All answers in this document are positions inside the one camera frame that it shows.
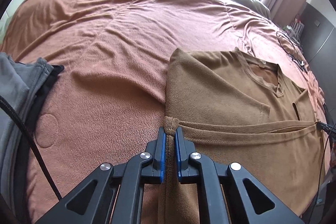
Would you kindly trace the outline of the brown printed t-shirt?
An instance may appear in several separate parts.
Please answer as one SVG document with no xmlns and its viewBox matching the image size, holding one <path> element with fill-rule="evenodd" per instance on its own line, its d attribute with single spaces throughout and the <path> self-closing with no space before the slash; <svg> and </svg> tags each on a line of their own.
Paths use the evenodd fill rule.
<svg viewBox="0 0 336 224">
<path fill-rule="evenodd" d="M 239 49 L 175 50 L 166 81 L 167 172 L 159 191 L 158 222 L 199 222 L 197 188 L 180 184 L 176 175 L 177 128 L 214 161 L 239 162 L 301 215 L 324 176 L 324 135 L 317 120 L 309 92 L 277 64 Z"/>
</svg>

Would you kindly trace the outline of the bedside table with items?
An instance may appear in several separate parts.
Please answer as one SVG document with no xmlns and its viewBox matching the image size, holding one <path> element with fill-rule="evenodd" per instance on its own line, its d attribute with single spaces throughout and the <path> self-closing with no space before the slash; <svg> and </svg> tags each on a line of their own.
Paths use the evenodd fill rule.
<svg viewBox="0 0 336 224">
<path fill-rule="evenodd" d="M 300 15 L 297 14 L 291 24 L 285 26 L 283 30 L 291 40 L 297 44 L 300 44 L 300 38 L 303 33 L 304 26 L 305 25 L 302 23 Z"/>
</svg>

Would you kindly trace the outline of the grey garment pile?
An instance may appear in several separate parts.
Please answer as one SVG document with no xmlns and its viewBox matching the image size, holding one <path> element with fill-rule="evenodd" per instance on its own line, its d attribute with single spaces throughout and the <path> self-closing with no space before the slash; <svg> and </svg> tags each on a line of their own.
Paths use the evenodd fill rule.
<svg viewBox="0 0 336 224">
<path fill-rule="evenodd" d="M 45 100 L 64 70 L 38 58 L 16 63 L 1 53 L 1 97 L 33 134 Z M 30 147 L 14 121 L 1 112 L 1 196 L 20 223 L 31 223 L 27 208 L 27 169 Z"/>
</svg>

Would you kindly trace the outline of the pink terry bed blanket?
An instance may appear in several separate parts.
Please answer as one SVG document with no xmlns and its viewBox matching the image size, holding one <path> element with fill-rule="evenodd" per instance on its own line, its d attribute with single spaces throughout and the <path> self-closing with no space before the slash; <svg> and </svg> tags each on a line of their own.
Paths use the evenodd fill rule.
<svg viewBox="0 0 336 224">
<path fill-rule="evenodd" d="M 239 49 L 279 65 L 286 77 L 309 92 L 317 122 L 323 123 L 317 81 L 306 64 L 308 74 L 292 61 L 295 57 L 305 62 L 305 57 L 271 21 L 238 20 L 208 26 L 185 19 L 167 23 L 167 19 L 129 14 L 116 6 L 107 9 L 102 4 L 85 9 L 80 7 L 80 0 L 26 0 L 13 16 L 1 53 L 16 63 L 30 64 L 43 58 L 64 67 L 45 100 L 33 134 L 1 97 L 1 112 L 14 121 L 30 147 L 26 193 L 33 223 L 101 164 L 124 164 L 157 139 L 158 130 L 164 129 L 167 71 L 177 49 Z M 317 192 L 306 211 L 296 214 L 302 223 L 310 222 L 325 177 L 329 142 L 326 132 L 319 131 L 324 135 L 320 166 L 324 176 L 318 180 Z M 159 223 L 166 149 L 167 135 L 163 183 L 145 184 L 139 223 Z"/>
</svg>

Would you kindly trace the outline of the black frame parts on bed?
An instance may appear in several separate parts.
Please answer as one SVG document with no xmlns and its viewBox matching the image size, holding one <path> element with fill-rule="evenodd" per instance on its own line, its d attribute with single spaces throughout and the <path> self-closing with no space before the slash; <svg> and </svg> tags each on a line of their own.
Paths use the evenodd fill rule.
<svg viewBox="0 0 336 224">
<path fill-rule="evenodd" d="M 308 71 L 305 67 L 305 62 L 303 60 L 299 60 L 295 57 L 292 58 L 292 61 L 298 66 L 298 68 L 300 70 L 302 70 L 303 72 L 305 72 L 306 74 L 308 74 Z"/>
</svg>

